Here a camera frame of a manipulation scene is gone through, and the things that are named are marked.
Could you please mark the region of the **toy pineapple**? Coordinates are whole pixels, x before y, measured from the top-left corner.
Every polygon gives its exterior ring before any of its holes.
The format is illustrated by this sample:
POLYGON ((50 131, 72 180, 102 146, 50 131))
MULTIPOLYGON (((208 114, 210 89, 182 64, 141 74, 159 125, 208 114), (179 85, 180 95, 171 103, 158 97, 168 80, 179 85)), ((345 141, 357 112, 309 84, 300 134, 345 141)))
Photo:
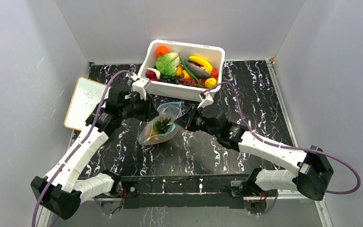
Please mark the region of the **toy pineapple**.
POLYGON ((152 137, 159 134, 165 134, 171 127, 171 118, 157 118, 149 122, 147 136, 152 137))

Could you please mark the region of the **clear zip top bag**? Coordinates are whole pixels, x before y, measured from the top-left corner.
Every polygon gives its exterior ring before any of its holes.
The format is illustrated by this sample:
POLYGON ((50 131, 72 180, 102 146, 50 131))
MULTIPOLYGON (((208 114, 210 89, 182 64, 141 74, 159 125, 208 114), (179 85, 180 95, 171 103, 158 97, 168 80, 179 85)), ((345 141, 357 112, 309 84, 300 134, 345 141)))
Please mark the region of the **clear zip top bag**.
POLYGON ((157 111, 159 115, 151 120, 138 136, 138 142, 142 146, 166 142, 180 130, 175 120, 182 115, 182 102, 161 104, 157 111))

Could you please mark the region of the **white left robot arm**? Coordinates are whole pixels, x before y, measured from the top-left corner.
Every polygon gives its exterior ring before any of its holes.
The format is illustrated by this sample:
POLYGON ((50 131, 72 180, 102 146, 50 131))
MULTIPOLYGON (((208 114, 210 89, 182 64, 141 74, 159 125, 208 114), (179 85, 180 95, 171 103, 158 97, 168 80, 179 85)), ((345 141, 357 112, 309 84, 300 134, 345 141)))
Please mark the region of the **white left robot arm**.
POLYGON ((97 176, 78 181, 78 178, 97 150, 130 118, 148 122, 159 115, 154 99, 144 91, 106 88, 104 97, 86 119, 79 137, 60 161, 44 176, 30 183, 37 200, 59 218, 72 217, 80 205, 100 194, 116 197, 122 192, 120 177, 104 170, 97 176))

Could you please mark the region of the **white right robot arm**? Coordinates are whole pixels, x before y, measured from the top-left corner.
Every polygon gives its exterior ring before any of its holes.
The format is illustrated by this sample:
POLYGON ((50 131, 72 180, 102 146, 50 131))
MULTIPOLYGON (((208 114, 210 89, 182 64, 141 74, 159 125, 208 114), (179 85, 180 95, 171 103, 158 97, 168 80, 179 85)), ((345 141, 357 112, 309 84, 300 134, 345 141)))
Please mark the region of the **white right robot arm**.
POLYGON ((324 198, 334 170, 323 151, 301 151, 255 135, 247 126, 228 120, 217 105, 192 106, 174 122, 187 131, 214 136, 227 149, 252 154, 282 167, 282 170, 255 169, 241 186, 241 192, 259 196, 269 190, 289 190, 314 201, 324 198))

